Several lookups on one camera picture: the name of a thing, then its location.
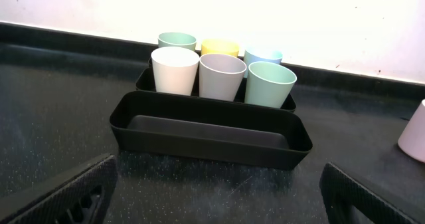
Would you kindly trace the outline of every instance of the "green cup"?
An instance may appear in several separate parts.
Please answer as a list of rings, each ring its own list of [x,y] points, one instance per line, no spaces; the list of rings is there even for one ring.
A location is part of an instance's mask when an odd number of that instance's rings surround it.
[[[248,67],[245,103],[280,108],[297,81],[297,76],[272,62],[253,62]]]
[[[162,47],[181,47],[195,51],[197,39],[191,35],[178,32],[162,33],[158,36],[158,46]]]

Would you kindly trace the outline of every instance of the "yellow cup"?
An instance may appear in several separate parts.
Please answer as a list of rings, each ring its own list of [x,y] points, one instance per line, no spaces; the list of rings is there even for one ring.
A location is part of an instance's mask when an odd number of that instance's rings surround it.
[[[238,56],[239,45],[232,41],[224,41],[219,39],[207,39],[202,42],[201,55],[214,53]]]

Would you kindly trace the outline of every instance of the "plastic cup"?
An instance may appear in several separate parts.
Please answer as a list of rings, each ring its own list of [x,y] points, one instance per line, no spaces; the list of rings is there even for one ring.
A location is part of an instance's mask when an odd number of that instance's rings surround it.
[[[232,41],[219,39],[204,40],[201,45],[201,56],[211,53],[237,57],[239,53],[239,45]]]
[[[163,47],[152,52],[153,76],[158,92],[191,95],[199,55],[181,47]]]
[[[199,96],[233,101],[244,78],[246,64],[230,55],[206,54],[199,65]]]
[[[413,114],[400,138],[398,146],[410,157],[425,162],[425,100]]]
[[[280,64],[282,57],[282,53],[278,50],[267,49],[264,47],[247,47],[245,49],[244,62],[247,67],[249,67],[251,63],[257,61],[267,61]],[[244,77],[248,77],[248,69],[245,71]]]
[[[178,32],[162,33],[158,36],[158,47],[181,47],[195,51],[197,39],[191,35]]]
[[[290,69],[272,62],[253,62],[248,67],[245,103],[280,108],[297,81]]]

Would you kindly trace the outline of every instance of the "empty black tray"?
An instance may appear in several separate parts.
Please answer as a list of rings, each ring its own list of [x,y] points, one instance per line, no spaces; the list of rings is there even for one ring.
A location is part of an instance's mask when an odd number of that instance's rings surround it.
[[[123,150],[294,169],[311,140],[298,116],[275,108],[134,91],[110,117]]]
[[[155,79],[153,77],[152,67],[148,67],[142,72],[142,74],[140,75],[140,77],[138,78],[135,84],[135,88],[136,90],[156,92]],[[246,78],[243,78],[242,82],[240,83],[238,92],[236,93],[236,96],[234,97],[235,102],[241,102],[241,103],[244,102],[245,90],[246,90]],[[193,83],[192,96],[199,97],[199,70],[197,72],[195,81]],[[288,95],[284,104],[280,107],[280,109],[287,110],[290,112],[294,112],[296,108],[297,108],[297,105],[295,104],[291,94]]]

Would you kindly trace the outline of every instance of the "speckled black surface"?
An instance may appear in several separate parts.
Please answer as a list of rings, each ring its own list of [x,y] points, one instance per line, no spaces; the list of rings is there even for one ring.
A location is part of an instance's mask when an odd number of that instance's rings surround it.
[[[295,85],[314,149],[280,171],[119,154],[108,119],[143,62],[0,45],[0,64],[0,197],[110,152],[119,179],[105,223],[327,223],[330,161],[425,207],[425,165],[396,146],[416,102]]]

